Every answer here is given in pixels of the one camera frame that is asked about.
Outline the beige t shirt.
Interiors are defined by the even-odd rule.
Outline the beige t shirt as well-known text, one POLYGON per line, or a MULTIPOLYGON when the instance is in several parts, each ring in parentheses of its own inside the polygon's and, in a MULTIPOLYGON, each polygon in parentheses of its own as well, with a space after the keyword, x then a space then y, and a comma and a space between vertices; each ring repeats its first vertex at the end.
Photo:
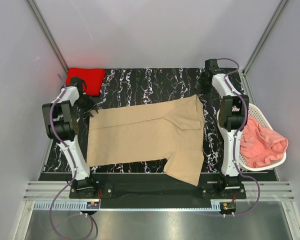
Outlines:
POLYGON ((163 172, 197 186, 205 118, 195 94, 160 103, 101 109, 89 119, 90 167, 166 159, 163 172))

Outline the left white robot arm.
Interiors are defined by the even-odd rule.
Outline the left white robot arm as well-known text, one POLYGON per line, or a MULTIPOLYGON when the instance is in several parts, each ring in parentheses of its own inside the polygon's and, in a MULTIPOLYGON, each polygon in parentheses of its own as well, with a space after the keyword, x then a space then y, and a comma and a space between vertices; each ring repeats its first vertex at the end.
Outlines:
POLYGON ((54 101, 42 105, 46 134, 56 141, 70 166, 72 179, 68 185, 71 199, 89 199, 98 194, 98 184, 79 145, 80 128, 74 110, 76 105, 88 117, 93 111, 98 112, 97 104, 86 94, 86 89, 83 79, 72 77, 54 101))

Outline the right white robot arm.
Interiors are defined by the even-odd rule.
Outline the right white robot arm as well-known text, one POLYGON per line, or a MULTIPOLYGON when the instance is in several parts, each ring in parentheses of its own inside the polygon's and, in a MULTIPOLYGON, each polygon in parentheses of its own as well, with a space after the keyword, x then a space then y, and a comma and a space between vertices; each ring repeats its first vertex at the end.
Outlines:
POLYGON ((246 191, 240 176, 239 156, 240 140, 243 128, 248 122, 249 97, 242 95, 229 80, 229 75, 236 70, 225 73, 218 66, 218 59, 211 58, 204 62, 204 71, 200 77, 198 93, 208 92, 214 88, 221 98, 220 109, 216 113, 217 127, 223 138, 223 162, 219 177, 212 184, 212 191, 204 190, 205 198, 245 199, 246 191))

